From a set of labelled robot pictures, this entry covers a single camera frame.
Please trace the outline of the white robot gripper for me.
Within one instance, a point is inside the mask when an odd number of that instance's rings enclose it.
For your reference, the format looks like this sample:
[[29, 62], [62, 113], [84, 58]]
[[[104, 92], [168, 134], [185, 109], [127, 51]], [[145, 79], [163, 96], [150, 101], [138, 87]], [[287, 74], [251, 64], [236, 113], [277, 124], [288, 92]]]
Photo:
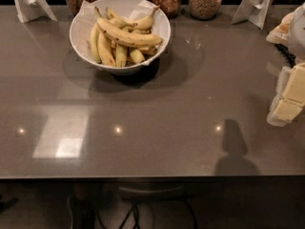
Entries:
[[297, 64], [292, 69], [282, 68], [267, 115], [269, 124], [284, 127], [305, 107], [305, 3], [285, 15], [280, 24], [268, 33], [266, 40], [285, 46], [295, 56]]

